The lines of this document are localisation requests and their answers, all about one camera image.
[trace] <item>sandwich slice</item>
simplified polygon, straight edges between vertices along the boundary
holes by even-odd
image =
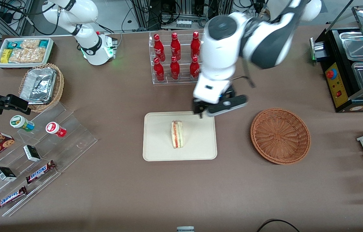
[[[183,123],[181,121],[172,122],[172,141],[173,148],[181,148],[184,146]]]

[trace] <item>acrylic bottle rack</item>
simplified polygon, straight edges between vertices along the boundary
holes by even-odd
[[[193,32],[199,32],[199,39],[201,44],[203,44],[202,37],[203,37],[203,30],[183,30],[177,31],[177,38],[180,41],[180,48],[181,48],[181,59],[178,61],[180,65],[180,78],[175,81],[171,77],[170,71],[170,64],[171,64],[171,57],[172,52],[170,50],[170,44],[172,42],[172,32],[174,31],[157,31],[157,32],[150,32],[149,33],[149,51],[150,51],[150,65],[152,67],[152,80],[153,84],[186,84],[186,83],[195,83],[197,81],[192,81],[190,79],[190,64],[191,64],[191,55],[190,55],[190,44],[191,40],[193,39]],[[164,46],[164,54],[166,56],[166,60],[161,62],[164,68],[164,81],[158,82],[157,78],[155,77],[154,73],[154,62],[153,59],[155,58],[154,52],[154,39],[153,35],[159,34],[160,41],[163,43]],[[199,65],[201,65],[202,61],[199,56],[198,60]]]

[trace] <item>white tray of snacks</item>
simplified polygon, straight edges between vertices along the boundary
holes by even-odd
[[[48,62],[54,42],[51,38],[8,38],[0,48],[0,68],[28,69]]]

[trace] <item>snickers bar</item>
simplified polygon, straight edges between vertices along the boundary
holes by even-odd
[[[0,208],[3,207],[5,204],[14,201],[16,198],[22,196],[22,195],[27,195],[27,189],[25,186],[21,187],[18,191],[14,192],[13,194],[9,195],[8,197],[2,199],[0,201]]]
[[[54,167],[55,167],[55,164],[54,164],[53,160],[51,160],[46,165],[44,165],[41,169],[37,170],[30,176],[26,177],[27,184],[30,184],[33,181],[37,180],[38,178],[40,178],[42,175],[44,175],[46,172],[48,172],[50,169],[52,169]]]

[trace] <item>yellow control panel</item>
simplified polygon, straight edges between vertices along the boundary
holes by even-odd
[[[342,104],[346,103],[349,98],[336,63],[330,66],[330,68],[328,68],[324,74],[326,75],[327,84],[330,87],[330,93],[332,94],[333,102],[335,103],[336,107],[340,107]]]

